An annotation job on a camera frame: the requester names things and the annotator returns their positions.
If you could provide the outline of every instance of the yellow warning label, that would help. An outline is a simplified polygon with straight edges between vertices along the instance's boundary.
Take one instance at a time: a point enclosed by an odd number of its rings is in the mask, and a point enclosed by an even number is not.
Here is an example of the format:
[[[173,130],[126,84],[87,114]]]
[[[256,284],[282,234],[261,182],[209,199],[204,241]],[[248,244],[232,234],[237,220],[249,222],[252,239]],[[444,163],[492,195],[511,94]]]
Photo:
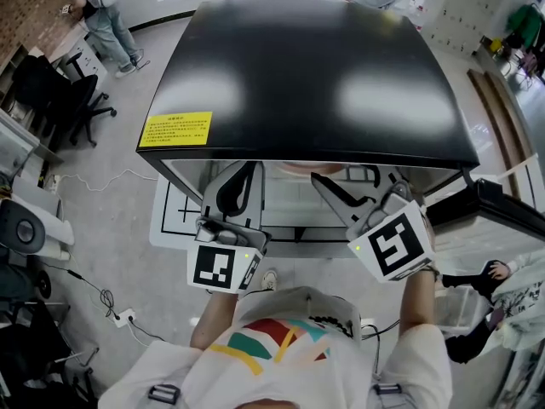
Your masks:
[[[149,117],[138,147],[203,146],[212,112],[171,113]]]

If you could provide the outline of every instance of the white cabinet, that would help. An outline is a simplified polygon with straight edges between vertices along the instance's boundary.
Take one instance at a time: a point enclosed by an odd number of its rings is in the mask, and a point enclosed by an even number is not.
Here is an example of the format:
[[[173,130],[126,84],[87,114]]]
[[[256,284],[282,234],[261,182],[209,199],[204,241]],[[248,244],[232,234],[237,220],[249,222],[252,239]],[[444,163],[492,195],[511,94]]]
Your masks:
[[[66,62],[73,57],[74,55],[81,53],[81,56],[77,58],[77,63],[79,64],[79,67],[82,69],[84,76],[90,76],[93,74],[96,74],[99,78],[98,84],[96,85],[96,88],[99,89],[102,82],[104,82],[107,71],[105,67],[102,65],[102,63],[99,61],[99,59],[95,56],[95,53],[93,50],[89,47],[85,39],[82,37],[80,38],[76,44],[72,47],[72,49],[62,57],[62,60],[60,62],[60,68],[62,71],[66,74],[66,76],[72,80],[79,80],[80,77],[76,72],[76,68],[74,65],[67,65]]]
[[[445,0],[436,19],[422,35],[431,46],[461,57],[478,47],[486,27],[502,0]]]

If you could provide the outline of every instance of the white box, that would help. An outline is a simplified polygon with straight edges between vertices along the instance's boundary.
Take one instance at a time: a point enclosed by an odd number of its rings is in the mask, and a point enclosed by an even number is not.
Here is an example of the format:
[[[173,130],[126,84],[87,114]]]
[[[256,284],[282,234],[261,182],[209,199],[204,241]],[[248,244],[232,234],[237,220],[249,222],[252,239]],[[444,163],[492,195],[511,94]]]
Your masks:
[[[416,201],[385,218],[348,247],[380,282],[404,279],[435,256]]]
[[[212,291],[245,291],[263,255],[253,247],[195,242],[187,251],[187,283]]]

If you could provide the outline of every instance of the sneaker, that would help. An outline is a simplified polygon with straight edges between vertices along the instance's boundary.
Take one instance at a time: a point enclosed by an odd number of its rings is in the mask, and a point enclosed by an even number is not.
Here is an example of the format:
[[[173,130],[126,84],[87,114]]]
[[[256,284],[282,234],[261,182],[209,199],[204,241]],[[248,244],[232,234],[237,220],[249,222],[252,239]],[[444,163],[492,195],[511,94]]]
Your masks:
[[[268,270],[261,279],[261,288],[264,291],[276,291],[278,276],[273,269]]]
[[[144,49],[140,49],[135,55],[130,56],[130,61],[136,66],[138,62],[144,59]]]
[[[124,78],[125,76],[128,76],[130,73],[135,71],[136,67],[134,65],[131,65],[130,68],[126,70],[118,70],[118,72],[116,72],[116,78]]]

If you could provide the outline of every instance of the white t-shirt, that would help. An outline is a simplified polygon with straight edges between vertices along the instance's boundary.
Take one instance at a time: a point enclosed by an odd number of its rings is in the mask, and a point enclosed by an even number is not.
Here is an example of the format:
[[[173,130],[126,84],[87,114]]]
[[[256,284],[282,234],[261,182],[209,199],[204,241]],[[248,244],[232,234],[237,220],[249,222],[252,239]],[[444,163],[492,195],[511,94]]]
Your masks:
[[[289,295],[305,298],[308,292],[313,304],[320,303],[315,290]],[[312,409],[380,407],[380,397],[370,392],[373,362],[350,337],[347,316],[315,309],[312,319],[243,317],[204,352],[155,342],[104,394],[99,408],[146,407],[147,391],[160,383],[180,388],[176,407],[191,409],[234,409],[264,399]],[[407,331],[381,382],[398,383],[414,407],[446,409],[452,396],[450,362],[439,329],[421,325]]]

